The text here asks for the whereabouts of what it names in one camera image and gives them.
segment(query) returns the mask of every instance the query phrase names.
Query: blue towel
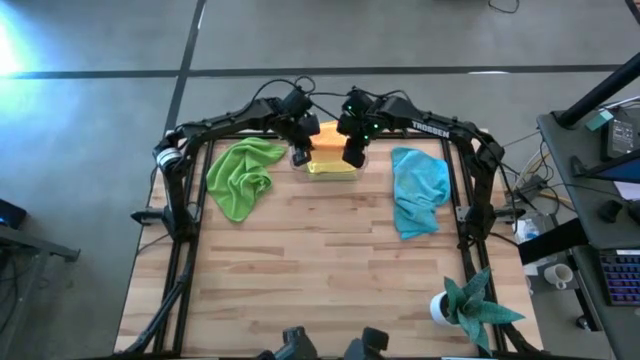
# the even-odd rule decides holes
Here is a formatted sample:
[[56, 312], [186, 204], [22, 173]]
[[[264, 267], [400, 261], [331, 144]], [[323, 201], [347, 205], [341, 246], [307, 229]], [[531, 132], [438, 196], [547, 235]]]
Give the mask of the blue towel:
[[444, 160], [420, 150], [397, 147], [393, 166], [393, 218], [402, 240], [438, 231], [436, 207], [449, 201], [451, 186]]

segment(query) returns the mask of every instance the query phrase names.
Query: sponge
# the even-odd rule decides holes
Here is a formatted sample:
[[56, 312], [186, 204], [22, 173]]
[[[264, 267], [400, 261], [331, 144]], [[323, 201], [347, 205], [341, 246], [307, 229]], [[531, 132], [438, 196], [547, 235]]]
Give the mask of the sponge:
[[311, 161], [307, 163], [310, 173], [337, 173], [356, 171], [356, 168], [342, 161], [342, 151], [347, 137], [336, 130], [337, 121], [320, 124], [320, 133], [311, 136], [313, 150]]

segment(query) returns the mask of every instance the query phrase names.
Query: wooden tabletop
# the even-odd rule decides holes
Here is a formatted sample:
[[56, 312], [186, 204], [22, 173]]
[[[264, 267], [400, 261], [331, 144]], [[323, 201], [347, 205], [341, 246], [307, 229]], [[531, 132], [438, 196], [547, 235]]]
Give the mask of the wooden tabletop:
[[[216, 142], [214, 156], [232, 143]], [[401, 241], [395, 230], [390, 152], [396, 146], [443, 158], [437, 140], [377, 140], [369, 146], [364, 176], [350, 183], [300, 182], [283, 159], [269, 167], [273, 189], [242, 224], [228, 221], [207, 196], [183, 355], [275, 351], [282, 330], [296, 325], [305, 326], [321, 356], [343, 355], [365, 326], [389, 333], [388, 356], [477, 355], [460, 328], [435, 324], [428, 311], [430, 299], [443, 291], [444, 276], [465, 283], [451, 204], [438, 208], [435, 234]], [[194, 193], [202, 171], [197, 168]], [[157, 176], [150, 205], [165, 203]], [[503, 203], [496, 181], [493, 204]], [[505, 225], [493, 231], [511, 237]], [[140, 246], [165, 233], [160, 225], [146, 227]], [[493, 237], [486, 244], [498, 302], [526, 316], [516, 328], [541, 348], [517, 248]], [[137, 257], [116, 350], [130, 345], [158, 309], [170, 249], [167, 238]]]

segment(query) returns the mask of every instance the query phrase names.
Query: gray floor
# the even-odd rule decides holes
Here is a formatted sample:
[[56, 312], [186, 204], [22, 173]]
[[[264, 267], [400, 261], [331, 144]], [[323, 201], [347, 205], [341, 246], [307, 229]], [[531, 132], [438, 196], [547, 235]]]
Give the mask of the gray floor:
[[[15, 50], [0, 65], [20, 71], [176, 70], [195, 5], [0, 0], [0, 37], [9, 38]], [[471, 0], [209, 0], [192, 68], [619, 64], [640, 45], [638, 35], [622, 0], [523, 1], [511, 16]], [[6, 43], [0, 41], [0, 52]], [[327, 91], [354, 84], [372, 91], [403, 88], [421, 108], [474, 121], [506, 143], [535, 131], [538, 114], [566, 108], [606, 76], [316, 80]], [[240, 107], [264, 81], [190, 79], [178, 122]], [[48, 285], [31, 304], [13, 358], [111, 352], [140, 233], [128, 214], [148, 197], [150, 152], [162, 134], [175, 84], [172, 78], [0, 80], [0, 198], [28, 209], [33, 234], [82, 248], [76, 264], [50, 262]], [[639, 90], [640, 82], [634, 82], [617, 98]], [[275, 85], [265, 94], [284, 91]], [[339, 106], [332, 98], [319, 102]], [[507, 148], [505, 161], [523, 166], [539, 141], [536, 136]], [[570, 217], [561, 212], [561, 220]], [[579, 307], [571, 293], [542, 292], [533, 302], [546, 349], [611, 356], [602, 333], [573, 327]]]

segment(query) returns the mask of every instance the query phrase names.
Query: potted plant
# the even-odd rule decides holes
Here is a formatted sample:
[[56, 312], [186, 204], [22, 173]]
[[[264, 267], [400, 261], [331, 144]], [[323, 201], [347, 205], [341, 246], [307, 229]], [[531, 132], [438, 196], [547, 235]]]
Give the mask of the potted plant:
[[489, 338], [483, 324], [508, 324], [524, 316], [493, 302], [484, 301], [485, 286], [489, 282], [489, 268], [482, 269], [463, 288], [444, 278], [445, 291], [431, 299], [433, 320], [446, 326], [462, 327], [471, 342], [491, 354]]

